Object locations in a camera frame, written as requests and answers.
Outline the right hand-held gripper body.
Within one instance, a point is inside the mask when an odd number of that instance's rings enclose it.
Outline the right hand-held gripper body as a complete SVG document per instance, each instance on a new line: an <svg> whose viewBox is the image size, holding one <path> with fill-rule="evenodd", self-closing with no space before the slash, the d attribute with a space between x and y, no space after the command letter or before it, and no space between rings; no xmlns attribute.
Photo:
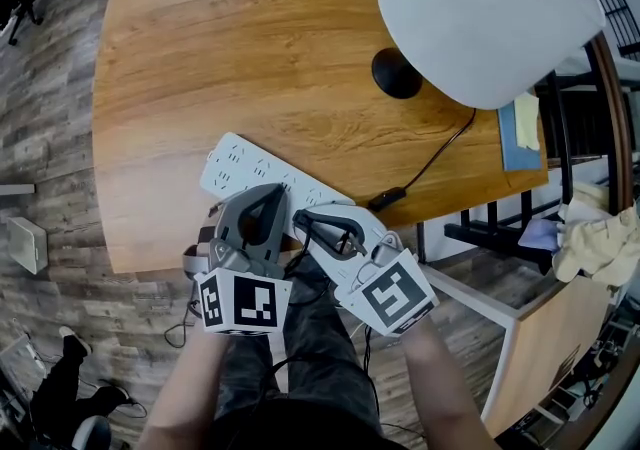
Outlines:
<svg viewBox="0 0 640 450"><path fill-rule="evenodd" d="M339 305L383 336L399 337L439 301L412 252L394 232L352 266L335 289Z"/></svg>

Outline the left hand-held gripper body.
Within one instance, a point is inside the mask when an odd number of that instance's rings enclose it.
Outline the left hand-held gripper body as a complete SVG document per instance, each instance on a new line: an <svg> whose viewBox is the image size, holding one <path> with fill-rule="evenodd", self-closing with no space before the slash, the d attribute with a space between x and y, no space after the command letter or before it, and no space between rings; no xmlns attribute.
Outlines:
<svg viewBox="0 0 640 450"><path fill-rule="evenodd" d="M195 282L206 332L262 336L283 330L292 283L280 265L213 239L189 247L183 268Z"/></svg>

